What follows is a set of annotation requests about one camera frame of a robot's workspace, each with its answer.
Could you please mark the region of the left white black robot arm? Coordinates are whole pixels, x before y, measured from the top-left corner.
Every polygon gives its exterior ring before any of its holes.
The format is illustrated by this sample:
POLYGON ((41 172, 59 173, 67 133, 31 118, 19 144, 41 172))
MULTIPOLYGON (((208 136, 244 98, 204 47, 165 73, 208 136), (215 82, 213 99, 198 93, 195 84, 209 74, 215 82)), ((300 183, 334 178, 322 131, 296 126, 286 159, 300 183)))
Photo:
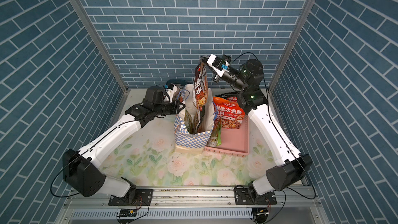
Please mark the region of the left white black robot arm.
POLYGON ((98 138, 79 150, 69 149, 63 154, 63 168, 59 173, 63 180, 84 197, 105 194, 132 203, 136 199, 136 185, 126 178, 105 175, 100 167, 125 139, 150 121, 180 113, 185 104, 179 100, 179 92, 177 86, 148 88, 143 101, 127 109, 98 138))

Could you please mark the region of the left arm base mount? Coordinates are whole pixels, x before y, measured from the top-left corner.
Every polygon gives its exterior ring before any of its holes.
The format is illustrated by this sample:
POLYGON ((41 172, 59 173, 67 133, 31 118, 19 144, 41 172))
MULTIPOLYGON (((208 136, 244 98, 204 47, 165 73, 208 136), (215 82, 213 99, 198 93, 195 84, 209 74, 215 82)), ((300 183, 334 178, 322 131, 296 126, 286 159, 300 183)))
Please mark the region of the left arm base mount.
POLYGON ((127 192, 123 198, 111 196, 108 202, 109 206, 133 206, 133 205, 151 205, 153 189, 132 189, 127 192))

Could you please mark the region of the orange seasoning packet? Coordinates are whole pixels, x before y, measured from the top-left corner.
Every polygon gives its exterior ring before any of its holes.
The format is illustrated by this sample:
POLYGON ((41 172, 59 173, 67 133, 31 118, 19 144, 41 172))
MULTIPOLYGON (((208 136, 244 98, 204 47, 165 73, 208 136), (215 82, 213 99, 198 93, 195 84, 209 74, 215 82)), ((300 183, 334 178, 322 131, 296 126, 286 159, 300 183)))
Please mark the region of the orange seasoning packet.
POLYGON ((217 122, 225 129, 239 129, 245 118, 243 109, 239 106, 236 96, 213 97, 217 110, 217 122))

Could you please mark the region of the black green seasoning packet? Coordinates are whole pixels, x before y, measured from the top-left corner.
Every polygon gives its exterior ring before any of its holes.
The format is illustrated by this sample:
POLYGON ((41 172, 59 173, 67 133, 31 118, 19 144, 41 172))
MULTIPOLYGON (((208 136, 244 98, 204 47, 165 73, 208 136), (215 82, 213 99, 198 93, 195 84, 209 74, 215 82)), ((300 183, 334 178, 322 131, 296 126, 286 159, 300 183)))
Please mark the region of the black green seasoning packet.
POLYGON ((200 107, 194 115, 185 110, 184 124, 189 134, 198 134, 205 131, 205 109, 205 106, 200 107))

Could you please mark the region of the pink plastic basket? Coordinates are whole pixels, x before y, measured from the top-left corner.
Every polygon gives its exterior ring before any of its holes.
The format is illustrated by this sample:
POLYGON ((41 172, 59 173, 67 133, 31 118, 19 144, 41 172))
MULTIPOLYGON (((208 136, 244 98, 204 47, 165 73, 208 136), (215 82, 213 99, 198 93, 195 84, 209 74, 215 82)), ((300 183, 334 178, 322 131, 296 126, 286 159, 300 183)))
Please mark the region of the pink plastic basket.
POLYGON ((217 147, 205 146, 205 151, 229 156, 246 157, 249 154, 249 121, 243 119, 239 129, 221 129, 221 145, 217 147))

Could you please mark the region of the blue checkered paper bag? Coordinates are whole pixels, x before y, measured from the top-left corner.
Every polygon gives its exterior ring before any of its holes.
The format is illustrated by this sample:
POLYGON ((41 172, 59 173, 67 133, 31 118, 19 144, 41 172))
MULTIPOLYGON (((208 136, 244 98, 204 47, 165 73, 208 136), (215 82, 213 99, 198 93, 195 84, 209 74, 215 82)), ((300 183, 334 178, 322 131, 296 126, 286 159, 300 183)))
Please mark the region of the blue checkered paper bag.
POLYGON ((210 140, 217 116, 212 91, 208 90, 207 101, 202 108, 196 106, 193 84, 185 85, 178 97, 186 107, 176 115, 174 122, 176 151, 201 154, 210 140))

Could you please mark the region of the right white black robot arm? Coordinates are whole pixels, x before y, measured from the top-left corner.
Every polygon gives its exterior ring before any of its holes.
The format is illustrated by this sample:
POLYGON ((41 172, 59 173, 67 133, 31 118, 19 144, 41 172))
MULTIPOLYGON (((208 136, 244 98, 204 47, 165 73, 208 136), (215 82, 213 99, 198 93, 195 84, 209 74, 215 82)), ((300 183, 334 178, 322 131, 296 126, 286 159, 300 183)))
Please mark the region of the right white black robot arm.
POLYGON ((200 57, 200 64, 211 69, 214 82, 223 80, 238 90, 238 105, 254 122, 272 152, 276 165, 249 183, 252 197, 282 191, 302 180, 313 164, 312 158, 295 147, 275 120, 269 97, 260 89, 264 82, 263 64, 258 59, 249 59, 235 69, 231 66, 231 57, 216 55, 200 57))

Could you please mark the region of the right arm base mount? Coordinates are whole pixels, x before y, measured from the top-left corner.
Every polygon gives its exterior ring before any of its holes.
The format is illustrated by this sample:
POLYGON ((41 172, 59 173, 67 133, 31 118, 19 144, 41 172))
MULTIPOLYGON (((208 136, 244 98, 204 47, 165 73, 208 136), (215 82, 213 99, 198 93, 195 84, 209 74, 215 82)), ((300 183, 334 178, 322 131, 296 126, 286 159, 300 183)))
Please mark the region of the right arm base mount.
POLYGON ((274 192, 258 195, 253 189, 237 185, 233 189, 236 205, 276 205, 274 192))

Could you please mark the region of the dark red fish seasoning packet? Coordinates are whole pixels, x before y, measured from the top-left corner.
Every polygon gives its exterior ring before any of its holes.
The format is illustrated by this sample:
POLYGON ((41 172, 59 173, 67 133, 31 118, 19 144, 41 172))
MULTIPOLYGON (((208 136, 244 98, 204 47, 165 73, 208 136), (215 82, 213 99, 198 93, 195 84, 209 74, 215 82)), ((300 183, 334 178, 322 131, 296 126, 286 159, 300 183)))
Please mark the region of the dark red fish seasoning packet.
POLYGON ((203 62, 200 62, 200 64, 195 68, 194 95, 194 104, 196 108, 201 111, 208 98, 207 71, 206 65, 203 62))

